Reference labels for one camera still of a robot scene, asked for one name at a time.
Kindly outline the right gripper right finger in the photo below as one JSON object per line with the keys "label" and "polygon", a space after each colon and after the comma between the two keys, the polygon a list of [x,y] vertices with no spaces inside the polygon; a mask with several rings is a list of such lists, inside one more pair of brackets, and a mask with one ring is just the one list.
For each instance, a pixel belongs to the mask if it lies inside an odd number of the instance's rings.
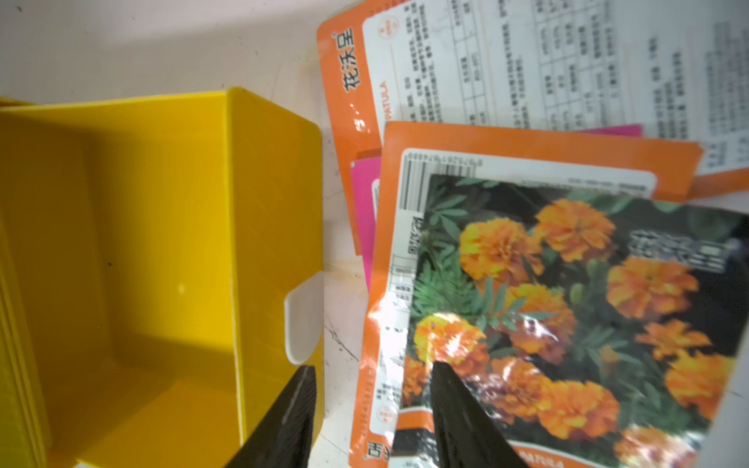
{"label": "right gripper right finger", "polygon": [[430,387],[441,467],[527,467],[449,364],[433,365]]}

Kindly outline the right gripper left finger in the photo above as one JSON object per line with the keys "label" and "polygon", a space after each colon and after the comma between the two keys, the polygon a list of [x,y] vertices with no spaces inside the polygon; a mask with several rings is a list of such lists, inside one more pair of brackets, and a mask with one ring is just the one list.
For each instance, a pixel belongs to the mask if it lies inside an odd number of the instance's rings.
{"label": "right gripper left finger", "polygon": [[313,445],[316,372],[301,366],[226,468],[306,468]]}

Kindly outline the marigold seed bag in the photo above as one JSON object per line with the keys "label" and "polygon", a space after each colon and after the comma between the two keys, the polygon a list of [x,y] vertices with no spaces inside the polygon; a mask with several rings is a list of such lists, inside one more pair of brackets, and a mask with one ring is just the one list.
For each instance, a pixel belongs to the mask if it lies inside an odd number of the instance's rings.
{"label": "marigold seed bag", "polygon": [[448,364],[534,467],[694,467],[748,322],[745,214],[435,175],[393,455],[438,460]]}

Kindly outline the yellow bottom drawer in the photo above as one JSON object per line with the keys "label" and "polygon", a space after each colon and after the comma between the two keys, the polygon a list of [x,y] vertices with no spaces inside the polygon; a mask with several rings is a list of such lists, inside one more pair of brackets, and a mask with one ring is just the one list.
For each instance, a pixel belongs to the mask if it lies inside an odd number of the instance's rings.
{"label": "yellow bottom drawer", "polygon": [[1,103],[1,463],[222,467],[321,368],[322,136],[241,88]]}

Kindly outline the orange back seed bag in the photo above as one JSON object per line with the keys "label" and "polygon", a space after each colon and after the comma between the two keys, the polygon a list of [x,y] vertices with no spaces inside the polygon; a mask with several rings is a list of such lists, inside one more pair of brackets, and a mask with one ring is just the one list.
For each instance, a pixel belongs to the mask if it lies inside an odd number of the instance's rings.
{"label": "orange back seed bag", "polygon": [[417,228],[434,175],[551,183],[659,201],[687,198],[702,156],[696,142],[437,123],[384,131],[369,309],[349,463],[388,467],[398,422]]}

